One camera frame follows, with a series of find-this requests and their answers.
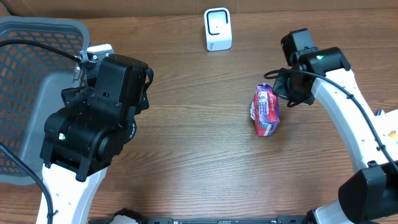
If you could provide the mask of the red purple pad pack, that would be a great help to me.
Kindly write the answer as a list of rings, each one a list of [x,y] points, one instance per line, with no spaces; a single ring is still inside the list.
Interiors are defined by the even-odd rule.
[[[256,86],[250,115],[257,136],[271,136],[279,124],[279,101],[266,83]]]

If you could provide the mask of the white bamboo print tube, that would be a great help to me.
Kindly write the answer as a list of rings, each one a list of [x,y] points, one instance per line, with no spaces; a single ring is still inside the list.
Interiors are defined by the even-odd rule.
[[[397,110],[387,113],[384,110],[377,110],[375,119],[377,133],[388,137],[394,146],[397,147]]]

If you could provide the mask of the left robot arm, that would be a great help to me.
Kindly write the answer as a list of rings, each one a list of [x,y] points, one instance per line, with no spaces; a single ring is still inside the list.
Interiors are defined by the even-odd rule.
[[[84,85],[62,90],[63,108],[44,124],[38,223],[87,222],[113,157],[136,133],[135,116],[149,107],[148,64],[109,44],[82,50],[78,61]]]

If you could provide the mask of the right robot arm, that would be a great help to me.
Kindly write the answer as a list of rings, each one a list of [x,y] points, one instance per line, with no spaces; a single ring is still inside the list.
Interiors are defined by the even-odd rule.
[[[312,209],[303,223],[374,223],[397,214],[397,111],[376,116],[362,96],[351,64],[338,47],[320,50],[308,29],[280,41],[288,68],[267,72],[273,92],[289,108],[318,100],[330,115],[354,174],[329,205]]]

